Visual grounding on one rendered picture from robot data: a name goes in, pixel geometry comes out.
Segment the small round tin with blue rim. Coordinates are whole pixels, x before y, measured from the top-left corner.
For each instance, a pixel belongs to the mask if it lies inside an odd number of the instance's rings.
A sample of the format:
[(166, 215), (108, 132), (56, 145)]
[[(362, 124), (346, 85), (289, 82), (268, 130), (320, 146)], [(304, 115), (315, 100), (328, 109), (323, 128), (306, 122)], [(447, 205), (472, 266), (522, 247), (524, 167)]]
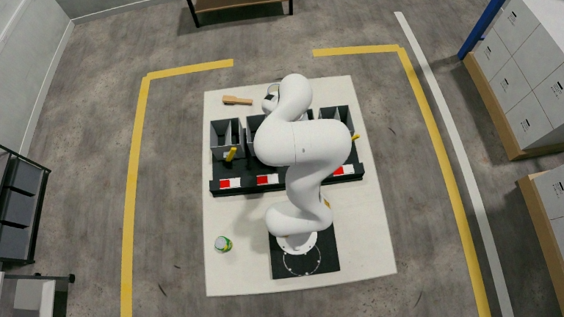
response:
[(272, 84), (268, 87), (267, 89), (267, 94), (270, 94), (271, 92), (278, 92), (278, 88), (279, 88), (280, 84)]

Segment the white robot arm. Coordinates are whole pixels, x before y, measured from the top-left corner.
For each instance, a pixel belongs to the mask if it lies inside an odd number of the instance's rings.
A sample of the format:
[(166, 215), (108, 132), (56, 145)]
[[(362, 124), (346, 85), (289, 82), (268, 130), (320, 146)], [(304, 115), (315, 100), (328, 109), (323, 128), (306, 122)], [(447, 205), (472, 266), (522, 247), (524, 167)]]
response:
[(300, 121), (312, 99), (306, 77), (296, 73), (286, 76), (278, 92), (271, 92), (262, 101), (267, 118), (253, 143), (262, 163), (291, 165), (285, 178), (289, 200), (273, 203), (266, 210), (265, 224), (279, 246), (293, 255), (309, 251), (317, 240), (317, 231), (331, 225), (333, 210), (320, 192), (321, 181), (340, 168), (352, 147), (350, 132), (339, 120)]

